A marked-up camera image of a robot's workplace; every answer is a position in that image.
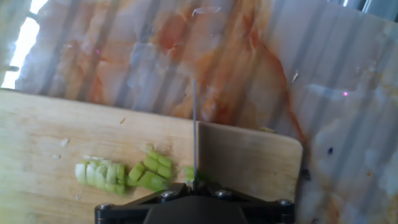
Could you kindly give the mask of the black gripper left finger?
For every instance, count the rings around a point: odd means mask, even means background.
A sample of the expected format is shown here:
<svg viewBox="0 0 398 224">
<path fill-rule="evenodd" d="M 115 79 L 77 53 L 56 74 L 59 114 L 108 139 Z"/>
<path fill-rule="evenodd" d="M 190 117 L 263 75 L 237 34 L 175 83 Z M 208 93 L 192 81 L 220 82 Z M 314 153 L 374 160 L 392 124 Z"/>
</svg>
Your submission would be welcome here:
<svg viewBox="0 0 398 224">
<path fill-rule="evenodd" d="M 103 203 L 95 207 L 95 224 L 123 223 L 144 220 L 149 210 L 165 202 L 190 196 L 192 188 L 184 183 L 174 183 L 169 188 L 152 193 L 124 205 Z"/>
</svg>

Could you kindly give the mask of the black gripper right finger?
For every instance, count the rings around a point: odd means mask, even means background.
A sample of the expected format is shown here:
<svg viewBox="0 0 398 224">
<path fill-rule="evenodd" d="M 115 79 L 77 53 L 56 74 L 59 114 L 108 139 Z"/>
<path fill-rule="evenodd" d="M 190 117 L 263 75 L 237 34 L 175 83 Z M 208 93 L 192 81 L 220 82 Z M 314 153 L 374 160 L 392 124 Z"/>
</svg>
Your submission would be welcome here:
<svg viewBox="0 0 398 224">
<path fill-rule="evenodd" d="M 295 204 L 285 198 L 265 201 L 237 190 L 223 187 L 216 182 L 201 182 L 198 186 L 198 194 L 237 205 L 246 218 L 260 218 L 265 223 L 295 223 Z"/>
</svg>

